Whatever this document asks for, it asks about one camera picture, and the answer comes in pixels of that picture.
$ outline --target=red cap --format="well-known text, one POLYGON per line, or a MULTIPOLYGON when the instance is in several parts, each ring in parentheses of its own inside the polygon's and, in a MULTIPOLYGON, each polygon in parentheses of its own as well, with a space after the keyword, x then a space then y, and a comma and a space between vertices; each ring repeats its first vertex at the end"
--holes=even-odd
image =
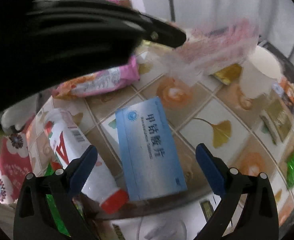
POLYGON ((120 209, 124 204, 126 204, 129 200, 129 196, 127 192, 122 189, 116 191, 113 195, 103 202, 100 207, 107 214, 115 213, 118 209, 120 209))

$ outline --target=table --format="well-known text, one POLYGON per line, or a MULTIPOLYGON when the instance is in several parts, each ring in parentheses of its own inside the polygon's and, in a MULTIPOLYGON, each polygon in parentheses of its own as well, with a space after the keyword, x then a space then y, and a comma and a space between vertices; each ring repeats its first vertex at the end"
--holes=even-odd
MULTIPOLYGON (((118 91, 72 101, 50 98, 26 134, 33 172, 42 176, 54 154, 43 132, 43 121, 49 110, 59 107, 77 116, 80 129, 97 147, 117 184, 126 188, 114 112, 156 96, 159 84, 166 78, 165 68, 157 61, 150 60, 149 63, 148 67, 140 69, 139 81, 118 91)), ((277 209, 282 225, 294 208, 294 188, 287 190, 286 186, 286 159, 294 149, 294 117, 290 115, 293 125, 287 138, 274 145, 270 134, 263 129, 259 114, 276 95, 270 98, 261 95, 253 100, 249 110, 245 110, 236 96, 238 87, 237 81, 225 86, 212 76, 202 76, 192 87, 193 98, 186 106, 165 109, 188 191, 148 201, 130 202, 112 215, 101 212, 94 201, 84 197, 84 206, 87 211, 91 211, 87 214, 102 220, 145 216, 185 205, 208 194, 210 187, 194 156, 196 146, 203 142, 214 156, 221 158, 229 167, 253 174, 263 171, 268 175, 274 194, 277 195, 277 209), (222 122, 230 124, 231 135, 226 143, 217 147, 213 143, 213 127, 222 122)), ((241 213, 244 200, 242 197, 237 214, 241 213)), ((239 217, 234 219, 235 226, 239 217)))

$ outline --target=blue circular logo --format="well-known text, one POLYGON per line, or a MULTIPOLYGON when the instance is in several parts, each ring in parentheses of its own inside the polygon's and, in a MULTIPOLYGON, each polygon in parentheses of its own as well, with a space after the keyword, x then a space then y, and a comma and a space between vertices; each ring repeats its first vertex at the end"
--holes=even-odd
POLYGON ((127 118, 128 118, 129 121, 135 121, 135 120, 137 120, 137 116, 138 116, 138 114, 137 114, 136 111, 130 111, 127 114, 127 118))

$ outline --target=red logo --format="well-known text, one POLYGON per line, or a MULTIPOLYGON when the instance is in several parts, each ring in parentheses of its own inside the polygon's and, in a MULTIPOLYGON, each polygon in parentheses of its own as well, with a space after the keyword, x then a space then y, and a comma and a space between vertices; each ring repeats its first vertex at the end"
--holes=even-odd
POLYGON ((65 147, 63 132, 60 134, 59 139, 60 139, 60 143, 56 147, 56 152, 64 160, 64 162, 68 165, 69 164, 69 160, 68 160, 68 156, 67 156, 67 152, 66 152, 66 147, 65 147))

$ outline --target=pink snack package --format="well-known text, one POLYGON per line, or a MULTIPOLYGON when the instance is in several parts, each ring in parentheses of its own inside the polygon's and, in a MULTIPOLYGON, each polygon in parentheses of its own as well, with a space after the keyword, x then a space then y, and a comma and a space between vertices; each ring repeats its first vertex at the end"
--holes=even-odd
POLYGON ((101 70, 60 84, 53 91, 53 97, 69 100, 104 94, 126 87, 139 78, 136 57, 131 56, 127 65, 101 70))

